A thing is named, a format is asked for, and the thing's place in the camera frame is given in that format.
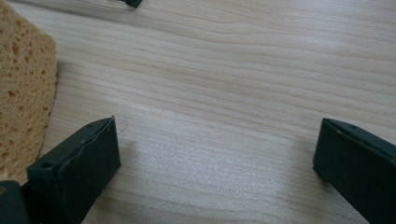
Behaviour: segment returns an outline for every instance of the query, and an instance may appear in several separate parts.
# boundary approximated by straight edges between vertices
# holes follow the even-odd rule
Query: wooden table
[[[396,2],[50,2],[11,2],[57,41],[42,153],[118,125],[84,223],[366,223],[312,158],[325,117],[396,144]]]

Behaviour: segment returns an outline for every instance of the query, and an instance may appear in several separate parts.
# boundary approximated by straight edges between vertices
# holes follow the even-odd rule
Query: light wood surface
[[[325,117],[396,144],[395,1],[35,2],[11,5],[57,41],[42,153],[118,125],[84,223],[366,223],[312,159]]]

